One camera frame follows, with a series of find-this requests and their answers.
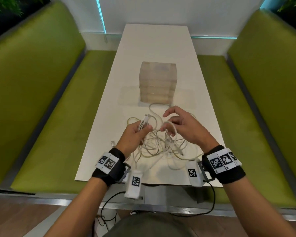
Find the transparent box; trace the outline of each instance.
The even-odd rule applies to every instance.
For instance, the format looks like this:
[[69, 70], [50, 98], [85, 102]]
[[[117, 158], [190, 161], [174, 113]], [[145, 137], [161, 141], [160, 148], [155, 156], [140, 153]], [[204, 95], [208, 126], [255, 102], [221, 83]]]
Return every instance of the transparent box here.
[[140, 101], [171, 104], [177, 81], [176, 64], [142, 62], [139, 72]]

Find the table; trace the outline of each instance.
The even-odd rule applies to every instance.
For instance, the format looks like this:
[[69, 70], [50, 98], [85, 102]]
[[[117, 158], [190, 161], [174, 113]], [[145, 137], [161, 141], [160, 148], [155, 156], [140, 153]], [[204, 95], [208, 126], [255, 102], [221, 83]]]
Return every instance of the table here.
[[[75, 180], [87, 181], [90, 178], [101, 155], [111, 149], [111, 141], [117, 143], [119, 140], [129, 117], [142, 119], [150, 113], [149, 105], [139, 101], [138, 78], [143, 61], [176, 63], [178, 82], [173, 104], [193, 113], [224, 145], [188, 28], [126, 24]], [[156, 106], [153, 111], [162, 115], [166, 109], [165, 106]], [[185, 151], [186, 156], [200, 153], [200, 148], [193, 144], [189, 144]], [[148, 169], [156, 158], [142, 158], [138, 168]], [[159, 158], [144, 173], [143, 183], [190, 185], [185, 161]], [[221, 186], [217, 180], [212, 184]]]

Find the black wrist strap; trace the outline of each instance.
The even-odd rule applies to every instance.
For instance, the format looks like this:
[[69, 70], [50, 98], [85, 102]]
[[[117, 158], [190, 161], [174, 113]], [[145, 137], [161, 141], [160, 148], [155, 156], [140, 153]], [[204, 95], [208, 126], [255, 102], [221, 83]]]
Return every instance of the black wrist strap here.
[[118, 182], [123, 177], [126, 170], [126, 165], [124, 164], [125, 155], [122, 153], [122, 151], [112, 148], [109, 153], [117, 157], [118, 161], [110, 160], [106, 156], [102, 156], [98, 162], [107, 167], [110, 167], [110, 165], [107, 164], [112, 164], [114, 162], [114, 164], [112, 164], [113, 167], [110, 169], [109, 173], [106, 174], [102, 170], [96, 168], [92, 174], [92, 177], [102, 179], [106, 183], [107, 187], [110, 187], [112, 184]]
[[210, 164], [207, 158], [207, 155], [213, 154], [223, 149], [225, 149], [225, 147], [223, 147], [222, 145], [219, 145], [202, 156], [202, 165], [204, 169], [208, 171], [213, 178], [217, 178], [218, 181], [222, 184], [232, 183], [245, 177], [246, 173], [244, 172], [241, 166], [236, 166], [232, 169], [226, 170], [218, 174], [215, 173], [213, 166]]

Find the wooden floor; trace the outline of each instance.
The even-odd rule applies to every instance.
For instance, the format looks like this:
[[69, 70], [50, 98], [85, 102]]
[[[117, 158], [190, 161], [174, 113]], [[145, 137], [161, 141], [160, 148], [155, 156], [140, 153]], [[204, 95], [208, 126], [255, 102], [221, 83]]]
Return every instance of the wooden floor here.
[[[22, 237], [58, 208], [55, 205], [17, 204], [0, 200], [0, 237]], [[126, 215], [122, 212], [118, 211], [121, 217]], [[178, 219], [190, 226], [195, 236], [199, 237], [247, 236], [237, 218], [204, 215]], [[296, 222], [290, 223], [296, 229]]]

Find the floor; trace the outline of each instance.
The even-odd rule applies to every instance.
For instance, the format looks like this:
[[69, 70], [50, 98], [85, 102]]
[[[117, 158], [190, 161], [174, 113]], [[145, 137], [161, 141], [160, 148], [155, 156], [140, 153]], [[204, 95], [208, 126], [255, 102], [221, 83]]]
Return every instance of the floor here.
[[[0, 237], [31, 237], [43, 236], [55, 219], [65, 207], [54, 205], [9, 203], [0, 200]], [[128, 215], [128, 211], [117, 211], [121, 218]], [[105, 210], [103, 215], [107, 218], [114, 217], [115, 210]], [[196, 216], [191, 218], [178, 217], [179, 220], [190, 226], [195, 236], [206, 237], [242, 237], [247, 236], [237, 218], [217, 216]], [[291, 222], [296, 229], [296, 222]], [[96, 222], [97, 237], [102, 237], [107, 232]]]

